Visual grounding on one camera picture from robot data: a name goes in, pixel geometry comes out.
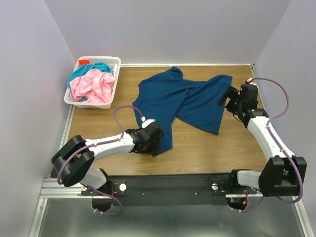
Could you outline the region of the dark blue t shirt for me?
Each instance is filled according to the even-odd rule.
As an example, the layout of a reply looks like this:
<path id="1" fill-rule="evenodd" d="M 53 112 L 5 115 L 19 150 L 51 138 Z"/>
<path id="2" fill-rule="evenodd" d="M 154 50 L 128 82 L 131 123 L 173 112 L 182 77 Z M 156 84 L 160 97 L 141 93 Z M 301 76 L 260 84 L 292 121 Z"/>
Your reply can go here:
<path id="1" fill-rule="evenodd" d="M 217 75 L 207 81 L 183 78 L 182 71 L 172 67 L 141 81 L 132 105 L 147 119 L 155 119 L 164 132 L 158 156 L 172 149 L 172 123 L 179 119 L 195 128 L 217 135 L 224 106 L 217 104 L 232 83 L 232 76 Z"/>

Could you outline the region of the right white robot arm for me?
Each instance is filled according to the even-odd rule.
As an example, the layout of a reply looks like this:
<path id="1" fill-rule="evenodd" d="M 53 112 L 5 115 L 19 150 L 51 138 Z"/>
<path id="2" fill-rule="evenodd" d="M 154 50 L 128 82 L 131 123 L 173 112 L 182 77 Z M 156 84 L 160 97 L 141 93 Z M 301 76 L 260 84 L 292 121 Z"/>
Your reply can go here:
<path id="1" fill-rule="evenodd" d="M 261 172 L 232 170 L 227 181 L 228 190 L 237 194 L 245 187 L 250 187 L 265 197 L 301 199 L 307 162 L 303 157 L 294 155 L 282 142 L 268 113 L 258 107 L 257 97 L 257 86 L 247 82 L 240 89 L 229 86 L 217 102 L 237 116 L 252 133 L 267 160 Z"/>

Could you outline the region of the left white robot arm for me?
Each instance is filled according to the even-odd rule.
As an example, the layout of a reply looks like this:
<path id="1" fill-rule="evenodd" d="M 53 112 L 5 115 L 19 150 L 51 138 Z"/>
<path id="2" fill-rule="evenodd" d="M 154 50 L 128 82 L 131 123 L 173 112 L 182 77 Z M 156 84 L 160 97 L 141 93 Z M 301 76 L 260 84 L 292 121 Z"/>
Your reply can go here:
<path id="1" fill-rule="evenodd" d="M 110 179 L 104 170 L 93 168 L 92 163 L 117 154 L 153 155 L 160 151 L 163 135 L 162 128 L 153 119 L 146 120 L 141 128 L 128 129 L 112 137 L 84 140 L 76 135 L 51 159 L 57 183 L 64 187 L 80 183 L 104 195 L 109 191 Z"/>

